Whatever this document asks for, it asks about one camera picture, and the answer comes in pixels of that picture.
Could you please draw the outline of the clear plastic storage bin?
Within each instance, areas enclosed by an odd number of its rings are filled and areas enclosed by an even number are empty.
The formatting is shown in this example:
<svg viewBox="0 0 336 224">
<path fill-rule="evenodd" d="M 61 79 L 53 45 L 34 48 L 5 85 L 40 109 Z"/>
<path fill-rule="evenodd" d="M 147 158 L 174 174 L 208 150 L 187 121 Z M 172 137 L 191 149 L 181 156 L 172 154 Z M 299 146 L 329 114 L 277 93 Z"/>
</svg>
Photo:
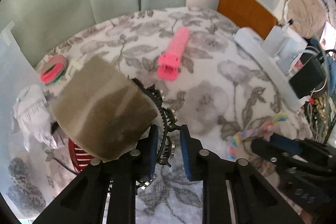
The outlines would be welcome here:
<svg viewBox="0 0 336 224">
<path fill-rule="evenodd" d="M 18 94 L 27 86 L 39 84 L 39 76 L 25 58 L 11 30 L 10 22 L 1 30 L 1 142 L 11 132 L 12 108 Z"/>
</svg>

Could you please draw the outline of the brown packing tape roll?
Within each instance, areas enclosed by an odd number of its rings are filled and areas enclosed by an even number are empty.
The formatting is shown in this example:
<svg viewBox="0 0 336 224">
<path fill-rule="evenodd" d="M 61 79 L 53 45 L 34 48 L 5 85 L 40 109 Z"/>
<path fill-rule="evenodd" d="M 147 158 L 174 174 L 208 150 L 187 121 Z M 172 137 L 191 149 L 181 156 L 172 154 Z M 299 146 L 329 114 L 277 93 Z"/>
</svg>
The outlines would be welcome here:
<svg viewBox="0 0 336 224">
<path fill-rule="evenodd" d="M 74 74 L 51 108 L 64 133 L 103 161 L 129 151 L 158 115 L 132 80 L 97 56 Z"/>
</svg>

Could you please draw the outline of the black beaded headband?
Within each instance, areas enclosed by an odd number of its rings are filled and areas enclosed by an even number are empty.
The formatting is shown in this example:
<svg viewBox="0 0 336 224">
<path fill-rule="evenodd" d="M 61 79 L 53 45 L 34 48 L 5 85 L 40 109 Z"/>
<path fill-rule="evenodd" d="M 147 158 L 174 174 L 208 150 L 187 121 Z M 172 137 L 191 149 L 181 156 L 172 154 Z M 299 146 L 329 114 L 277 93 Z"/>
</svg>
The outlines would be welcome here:
<svg viewBox="0 0 336 224">
<path fill-rule="evenodd" d="M 138 140 L 136 146 L 141 158 L 141 169 L 137 174 L 135 188 L 146 189 L 156 178 L 157 164 L 171 167 L 169 160 L 174 157 L 175 141 L 171 140 L 169 133 L 179 130 L 180 126 L 176 124 L 174 110 L 163 107 L 164 96 L 161 90 L 155 85 L 145 87 L 139 79 L 132 79 L 132 81 L 151 100 L 157 111 L 157 117 Z"/>
</svg>

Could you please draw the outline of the white paper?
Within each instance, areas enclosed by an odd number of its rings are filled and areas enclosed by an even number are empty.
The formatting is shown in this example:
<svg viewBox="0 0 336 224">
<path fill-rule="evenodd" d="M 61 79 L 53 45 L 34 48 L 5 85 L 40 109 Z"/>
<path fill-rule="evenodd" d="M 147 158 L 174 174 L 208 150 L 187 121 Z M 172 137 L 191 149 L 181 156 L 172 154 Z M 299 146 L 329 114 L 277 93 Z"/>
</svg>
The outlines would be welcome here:
<svg viewBox="0 0 336 224">
<path fill-rule="evenodd" d="M 39 85 L 25 87 L 18 94 L 12 108 L 14 131 L 23 135 L 23 147 L 31 148 L 31 139 L 51 149 L 66 146 L 66 136 L 52 114 L 44 90 Z"/>
</svg>

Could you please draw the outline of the leopard print scrunchie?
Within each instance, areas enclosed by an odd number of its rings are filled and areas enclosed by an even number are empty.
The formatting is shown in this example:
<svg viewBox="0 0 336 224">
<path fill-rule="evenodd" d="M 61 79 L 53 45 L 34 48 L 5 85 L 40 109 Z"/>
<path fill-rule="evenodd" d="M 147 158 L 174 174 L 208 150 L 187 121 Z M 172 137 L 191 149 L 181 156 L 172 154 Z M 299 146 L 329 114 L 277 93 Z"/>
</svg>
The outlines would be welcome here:
<svg viewBox="0 0 336 224">
<path fill-rule="evenodd" d="M 18 157 L 12 159 L 8 166 L 13 185 L 7 195 L 25 217 L 41 213 L 46 207 L 42 192 L 32 184 L 30 171 L 26 163 Z"/>
</svg>

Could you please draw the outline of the orange wooden headboard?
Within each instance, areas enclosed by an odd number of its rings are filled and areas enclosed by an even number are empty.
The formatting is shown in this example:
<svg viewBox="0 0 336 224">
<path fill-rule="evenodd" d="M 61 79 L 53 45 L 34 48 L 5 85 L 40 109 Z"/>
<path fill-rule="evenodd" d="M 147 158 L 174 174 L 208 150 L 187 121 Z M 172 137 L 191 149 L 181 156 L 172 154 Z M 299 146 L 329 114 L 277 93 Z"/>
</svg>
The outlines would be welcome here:
<svg viewBox="0 0 336 224">
<path fill-rule="evenodd" d="M 263 39 L 278 20 L 256 0 L 219 0 L 217 11 L 239 27 L 252 28 Z"/>
</svg>

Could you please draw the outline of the white charger block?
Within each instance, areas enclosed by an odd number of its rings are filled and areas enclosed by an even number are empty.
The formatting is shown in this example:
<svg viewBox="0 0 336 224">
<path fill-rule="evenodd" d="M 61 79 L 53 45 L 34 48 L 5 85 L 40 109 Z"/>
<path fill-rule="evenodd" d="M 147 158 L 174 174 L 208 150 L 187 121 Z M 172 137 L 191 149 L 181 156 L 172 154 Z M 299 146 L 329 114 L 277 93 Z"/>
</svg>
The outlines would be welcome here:
<svg viewBox="0 0 336 224">
<path fill-rule="evenodd" d="M 265 38 L 261 48 L 270 56 L 276 57 L 284 47 L 285 39 L 287 38 L 287 30 L 293 24 L 293 19 L 290 19 L 283 26 L 274 25 L 270 33 Z"/>
</svg>

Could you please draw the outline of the floral grey white blanket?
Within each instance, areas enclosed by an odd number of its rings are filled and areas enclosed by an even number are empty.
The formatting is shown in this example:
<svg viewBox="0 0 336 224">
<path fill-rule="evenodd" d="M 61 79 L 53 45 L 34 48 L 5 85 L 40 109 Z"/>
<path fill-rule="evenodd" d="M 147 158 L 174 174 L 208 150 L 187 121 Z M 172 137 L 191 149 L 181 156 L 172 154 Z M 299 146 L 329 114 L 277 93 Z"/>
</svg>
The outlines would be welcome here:
<svg viewBox="0 0 336 224">
<path fill-rule="evenodd" d="M 190 29 L 190 40 L 181 72 L 173 82 L 161 80 L 156 72 L 157 58 L 182 25 Z M 176 111 L 179 123 L 187 124 L 191 135 L 224 159 L 228 159 L 229 136 L 259 128 L 277 113 L 288 117 L 276 124 L 279 133 L 291 139 L 311 138 L 303 113 L 288 110 L 268 76 L 236 45 L 233 35 L 237 30 L 232 21 L 214 10 L 180 7 L 136 12 L 96 24 L 65 40 L 43 57 L 36 70 L 55 54 L 82 64 L 94 55 L 104 57 L 145 86 L 155 84 L 163 91 L 166 105 Z M 172 167 L 156 166 L 157 178 L 139 191 L 137 223 L 202 223 L 202 183 L 185 177 L 178 135 L 170 135 L 177 145 Z M 74 178 L 52 156 L 70 164 L 69 153 L 65 147 L 53 151 L 35 139 L 31 139 L 27 153 L 22 139 L 21 133 L 10 135 L 10 156 L 26 163 L 30 180 L 42 192 L 47 206 Z M 25 217 L 7 192 L 2 194 L 15 215 L 21 221 L 35 220 L 39 214 Z"/>
</svg>

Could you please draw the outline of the red claw hair clip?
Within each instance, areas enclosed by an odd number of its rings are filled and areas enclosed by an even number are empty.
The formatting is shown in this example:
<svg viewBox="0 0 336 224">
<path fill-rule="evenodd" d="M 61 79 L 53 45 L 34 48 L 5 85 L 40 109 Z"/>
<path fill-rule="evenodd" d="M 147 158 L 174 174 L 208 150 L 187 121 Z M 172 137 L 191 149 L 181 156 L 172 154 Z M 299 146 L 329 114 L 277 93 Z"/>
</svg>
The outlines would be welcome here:
<svg viewBox="0 0 336 224">
<path fill-rule="evenodd" d="M 76 145 L 71 139 L 68 140 L 68 150 L 77 174 L 83 171 L 91 163 L 91 160 L 94 159 L 92 155 Z"/>
</svg>

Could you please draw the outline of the pink comb hair clip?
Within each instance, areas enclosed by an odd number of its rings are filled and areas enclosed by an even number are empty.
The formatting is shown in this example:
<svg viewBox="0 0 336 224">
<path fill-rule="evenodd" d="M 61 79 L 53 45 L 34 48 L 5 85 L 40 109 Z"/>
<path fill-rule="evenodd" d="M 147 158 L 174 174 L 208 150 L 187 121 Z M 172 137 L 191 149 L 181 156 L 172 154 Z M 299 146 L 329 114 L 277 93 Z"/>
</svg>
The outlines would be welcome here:
<svg viewBox="0 0 336 224">
<path fill-rule="evenodd" d="M 175 81 L 178 77 L 178 69 L 181 59 L 189 40 L 190 30 L 188 27 L 180 27 L 174 34 L 166 51 L 158 58 L 157 76 L 160 79 Z"/>
</svg>

